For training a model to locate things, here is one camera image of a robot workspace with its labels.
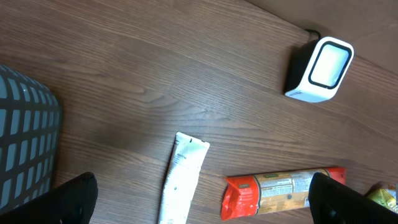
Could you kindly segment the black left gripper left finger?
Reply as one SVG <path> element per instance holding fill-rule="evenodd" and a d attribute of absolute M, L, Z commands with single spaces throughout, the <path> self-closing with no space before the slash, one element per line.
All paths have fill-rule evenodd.
<path fill-rule="evenodd" d="M 1 215 L 1 224 L 89 223 L 98 197 L 94 173 L 85 172 Z"/>

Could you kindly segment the green juice carton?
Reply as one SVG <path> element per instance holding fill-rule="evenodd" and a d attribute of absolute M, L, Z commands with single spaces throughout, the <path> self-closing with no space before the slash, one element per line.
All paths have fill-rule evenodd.
<path fill-rule="evenodd" d="M 397 184 L 388 182 L 376 183 L 371 187 L 366 197 L 397 213 Z"/>

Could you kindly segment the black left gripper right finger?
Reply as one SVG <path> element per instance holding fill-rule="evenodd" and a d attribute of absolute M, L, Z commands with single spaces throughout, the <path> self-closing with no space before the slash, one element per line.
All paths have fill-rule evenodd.
<path fill-rule="evenodd" d="M 310 184 L 314 224 L 397 223 L 397 214 L 322 173 Z"/>

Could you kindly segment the white cream tube gold cap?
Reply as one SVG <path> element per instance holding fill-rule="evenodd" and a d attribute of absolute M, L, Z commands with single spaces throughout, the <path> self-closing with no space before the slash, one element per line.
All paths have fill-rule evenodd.
<path fill-rule="evenodd" d="M 177 132 L 162 191 L 159 223 L 186 224 L 208 142 Z"/>

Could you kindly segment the orange pasta packet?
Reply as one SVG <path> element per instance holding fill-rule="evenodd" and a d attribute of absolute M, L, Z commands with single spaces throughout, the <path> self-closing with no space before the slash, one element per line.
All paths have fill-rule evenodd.
<path fill-rule="evenodd" d="M 221 219 L 230 220 L 310 206 L 308 192 L 317 172 L 346 183 L 344 167 L 293 170 L 227 177 Z"/>

